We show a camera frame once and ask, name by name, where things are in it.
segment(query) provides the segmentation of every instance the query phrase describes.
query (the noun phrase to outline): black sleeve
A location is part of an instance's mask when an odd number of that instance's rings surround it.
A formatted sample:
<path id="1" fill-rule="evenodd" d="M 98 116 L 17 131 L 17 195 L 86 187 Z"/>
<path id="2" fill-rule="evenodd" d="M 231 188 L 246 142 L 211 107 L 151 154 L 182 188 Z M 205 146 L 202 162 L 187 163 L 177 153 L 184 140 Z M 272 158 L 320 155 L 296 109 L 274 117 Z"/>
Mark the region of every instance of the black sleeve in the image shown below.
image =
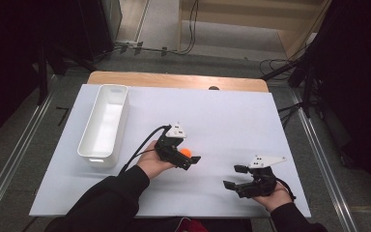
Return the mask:
<path id="1" fill-rule="evenodd" d="M 294 203 L 276 208 L 271 218 L 278 232 L 328 232 L 320 223 L 309 223 Z"/>
<path id="2" fill-rule="evenodd" d="M 51 228 L 45 231 L 123 231 L 137 214 L 138 198 L 149 184 L 149 178 L 137 165 L 121 176 L 109 176 L 87 190 L 64 217 L 57 218 L 55 225 L 49 224 Z"/>

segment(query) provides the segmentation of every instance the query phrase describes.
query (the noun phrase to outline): white tabletop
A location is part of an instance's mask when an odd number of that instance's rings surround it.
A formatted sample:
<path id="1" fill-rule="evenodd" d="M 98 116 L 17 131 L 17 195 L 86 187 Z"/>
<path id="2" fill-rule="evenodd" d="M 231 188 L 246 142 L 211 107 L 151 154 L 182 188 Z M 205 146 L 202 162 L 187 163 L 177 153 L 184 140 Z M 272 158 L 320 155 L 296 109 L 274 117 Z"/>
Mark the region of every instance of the white tabletop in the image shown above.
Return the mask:
<path id="1" fill-rule="evenodd" d="M 269 93 L 129 87 L 129 111 L 119 160 L 114 168 L 90 166 L 77 153 L 99 85 L 83 85 L 32 206 L 31 216 L 68 212 L 92 185 L 117 175 L 138 146 L 156 128 L 180 122 L 187 138 L 179 146 L 200 161 L 188 171 L 173 168 L 152 180 L 140 197 L 142 217 L 256 218 L 269 214 L 251 199 L 224 188 L 222 181 L 252 181 L 236 173 L 255 155 L 285 157 L 272 166 L 288 183 L 300 211 L 310 217 L 297 169 Z M 152 139 L 158 139 L 158 132 Z"/>

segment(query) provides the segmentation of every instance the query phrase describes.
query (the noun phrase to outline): white plastic tray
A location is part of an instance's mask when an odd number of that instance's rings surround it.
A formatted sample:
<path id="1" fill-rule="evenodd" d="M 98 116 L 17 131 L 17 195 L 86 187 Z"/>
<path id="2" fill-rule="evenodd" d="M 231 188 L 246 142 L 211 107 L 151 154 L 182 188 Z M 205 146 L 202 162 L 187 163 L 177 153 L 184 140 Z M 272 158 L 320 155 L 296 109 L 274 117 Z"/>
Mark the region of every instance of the white plastic tray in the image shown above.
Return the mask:
<path id="1" fill-rule="evenodd" d="M 91 165 L 116 165 L 128 118 L 128 87 L 101 85 L 77 153 Z"/>

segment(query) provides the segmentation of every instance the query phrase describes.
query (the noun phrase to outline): person's right hand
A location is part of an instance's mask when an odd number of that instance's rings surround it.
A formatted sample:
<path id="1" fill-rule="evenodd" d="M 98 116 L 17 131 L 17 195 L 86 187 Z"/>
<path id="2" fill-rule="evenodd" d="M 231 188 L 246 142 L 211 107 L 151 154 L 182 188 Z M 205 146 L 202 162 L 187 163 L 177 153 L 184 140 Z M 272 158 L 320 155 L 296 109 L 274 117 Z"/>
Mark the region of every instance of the person's right hand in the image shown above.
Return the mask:
<path id="1" fill-rule="evenodd" d="M 149 177 L 150 180 L 158 176 L 161 172 L 175 167 L 171 162 L 163 161 L 159 158 L 158 153 L 155 150 L 156 141 L 153 141 L 145 149 L 148 151 L 141 155 L 137 162 L 137 166 L 143 169 L 144 173 Z"/>
<path id="2" fill-rule="evenodd" d="M 252 197 L 252 199 L 263 205 L 270 213 L 279 206 L 292 202 L 288 190 L 285 189 L 285 187 L 283 187 L 279 182 L 277 182 L 275 190 L 273 193 L 271 193 L 271 195 L 255 196 Z"/>

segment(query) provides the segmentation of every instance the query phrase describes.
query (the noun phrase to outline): orange ball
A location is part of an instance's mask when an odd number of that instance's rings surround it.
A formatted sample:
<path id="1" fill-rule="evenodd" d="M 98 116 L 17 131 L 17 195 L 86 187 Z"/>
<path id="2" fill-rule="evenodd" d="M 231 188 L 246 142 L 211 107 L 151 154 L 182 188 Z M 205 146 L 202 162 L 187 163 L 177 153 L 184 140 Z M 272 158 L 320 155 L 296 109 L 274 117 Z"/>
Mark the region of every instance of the orange ball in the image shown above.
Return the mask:
<path id="1" fill-rule="evenodd" d="M 182 150 L 180 150 L 180 153 L 188 158 L 191 158 L 191 152 L 187 148 L 183 148 Z"/>

